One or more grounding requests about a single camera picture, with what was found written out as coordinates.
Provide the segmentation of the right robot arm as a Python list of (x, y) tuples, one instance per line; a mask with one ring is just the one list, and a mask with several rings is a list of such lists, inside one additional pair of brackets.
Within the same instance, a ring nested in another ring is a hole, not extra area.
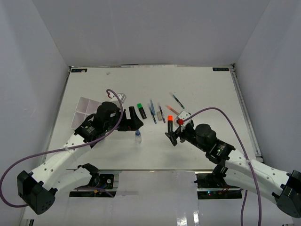
[(285, 214), (301, 217), (301, 174), (294, 170), (291, 173), (278, 170), (257, 161), (249, 160), (241, 151), (216, 137), (216, 132), (208, 124), (193, 126), (192, 121), (180, 124), (173, 131), (173, 118), (168, 117), (166, 136), (173, 145), (177, 139), (189, 142), (205, 152), (206, 158), (216, 164), (212, 181), (216, 187), (226, 184), (240, 187), (249, 192), (259, 193), (270, 200)]

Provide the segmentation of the clear bottle blue cap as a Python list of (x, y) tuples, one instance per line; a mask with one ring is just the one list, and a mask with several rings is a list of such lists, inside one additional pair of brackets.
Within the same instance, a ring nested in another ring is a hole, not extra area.
[(139, 144), (142, 142), (142, 135), (140, 130), (135, 131), (135, 141)]

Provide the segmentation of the green pen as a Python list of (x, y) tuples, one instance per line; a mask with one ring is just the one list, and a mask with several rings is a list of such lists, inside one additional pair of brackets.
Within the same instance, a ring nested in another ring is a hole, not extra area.
[(174, 94), (173, 92), (170, 92), (169, 94), (170, 94), (170, 95), (172, 96), (172, 98), (180, 105), (180, 107), (181, 107), (182, 109), (185, 109), (184, 105), (179, 101), (179, 99), (175, 96), (175, 94)]

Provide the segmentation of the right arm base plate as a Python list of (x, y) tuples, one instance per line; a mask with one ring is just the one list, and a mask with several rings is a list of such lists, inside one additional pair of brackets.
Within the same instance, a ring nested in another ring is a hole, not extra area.
[(241, 188), (214, 181), (214, 176), (210, 171), (199, 171), (195, 173), (195, 176), (194, 183), (197, 185), (199, 200), (242, 199)]

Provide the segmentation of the dark blue pen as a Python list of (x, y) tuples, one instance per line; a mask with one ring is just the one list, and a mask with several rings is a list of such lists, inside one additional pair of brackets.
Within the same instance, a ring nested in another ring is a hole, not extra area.
[(150, 105), (150, 104), (148, 104), (148, 109), (149, 109), (149, 111), (150, 111), (150, 114), (151, 114), (151, 117), (152, 117), (152, 119), (153, 119), (154, 124), (157, 124), (157, 121), (156, 121), (156, 119), (155, 119), (155, 116), (154, 116), (154, 114), (153, 114), (153, 111), (152, 111), (152, 108), (151, 108), (151, 105)]

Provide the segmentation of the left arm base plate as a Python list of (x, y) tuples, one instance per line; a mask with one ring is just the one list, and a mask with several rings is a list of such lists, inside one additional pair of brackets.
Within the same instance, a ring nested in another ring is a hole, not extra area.
[(69, 197), (78, 198), (114, 198), (119, 185), (118, 174), (100, 174), (87, 186), (72, 190)]

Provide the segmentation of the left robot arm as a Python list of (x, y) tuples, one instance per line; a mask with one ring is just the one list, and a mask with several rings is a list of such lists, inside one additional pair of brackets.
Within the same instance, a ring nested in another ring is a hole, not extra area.
[(85, 118), (66, 142), (63, 151), (52, 155), (31, 172), (22, 171), (17, 176), (17, 190), (21, 199), (37, 214), (46, 212), (56, 197), (79, 186), (94, 188), (99, 184), (99, 170), (90, 163), (80, 165), (69, 176), (65, 170), (80, 156), (90, 151), (97, 140), (108, 132), (136, 131), (143, 126), (133, 106), (129, 107), (130, 118), (118, 103), (101, 103), (96, 113)]

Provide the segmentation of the orange cap black highlighter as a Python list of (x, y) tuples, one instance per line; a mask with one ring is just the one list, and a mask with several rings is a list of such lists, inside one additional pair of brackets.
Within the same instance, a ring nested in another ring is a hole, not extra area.
[(172, 115), (168, 115), (167, 117), (167, 131), (168, 133), (172, 133), (173, 132), (173, 116)]

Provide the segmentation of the purple pen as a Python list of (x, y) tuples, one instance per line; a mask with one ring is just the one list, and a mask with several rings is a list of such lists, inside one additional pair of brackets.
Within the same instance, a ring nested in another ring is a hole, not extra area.
[(162, 107), (161, 107), (161, 105), (160, 105), (160, 103), (158, 102), (158, 112), (160, 112), (161, 114), (162, 114), (162, 117), (163, 117), (163, 122), (165, 123), (166, 122), (166, 120), (165, 120), (165, 117), (164, 117), (164, 114), (163, 114), (163, 110), (162, 110)]

